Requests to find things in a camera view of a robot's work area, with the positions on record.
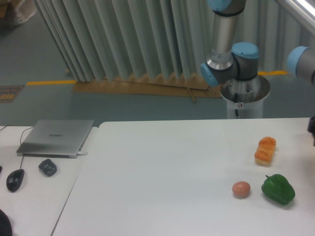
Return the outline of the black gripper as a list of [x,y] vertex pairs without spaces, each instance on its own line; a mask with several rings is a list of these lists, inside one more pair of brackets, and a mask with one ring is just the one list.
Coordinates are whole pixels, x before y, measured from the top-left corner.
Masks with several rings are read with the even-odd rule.
[[314,146],[315,146],[315,116],[311,117],[309,119],[307,131],[311,133],[312,138],[314,140]]

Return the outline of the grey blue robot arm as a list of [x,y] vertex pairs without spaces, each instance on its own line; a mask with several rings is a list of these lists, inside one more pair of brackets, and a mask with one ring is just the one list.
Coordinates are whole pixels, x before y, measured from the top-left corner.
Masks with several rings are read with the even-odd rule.
[[[310,0],[276,0],[295,20],[315,36],[315,3]],[[212,50],[201,72],[211,87],[220,85],[226,101],[227,118],[262,118],[264,99],[270,93],[267,79],[258,75],[259,50],[256,45],[232,45],[238,16],[246,0],[207,0],[215,14]],[[291,73],[315,86],[315,50],[299,46],[287,57]]]

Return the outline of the dark sleeved forearm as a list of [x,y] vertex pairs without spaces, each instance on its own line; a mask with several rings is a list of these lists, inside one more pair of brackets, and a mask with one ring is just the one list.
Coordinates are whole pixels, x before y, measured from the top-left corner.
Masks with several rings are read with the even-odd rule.
[[0,210],[0,236],[13,236],[10,220],[2,210]]

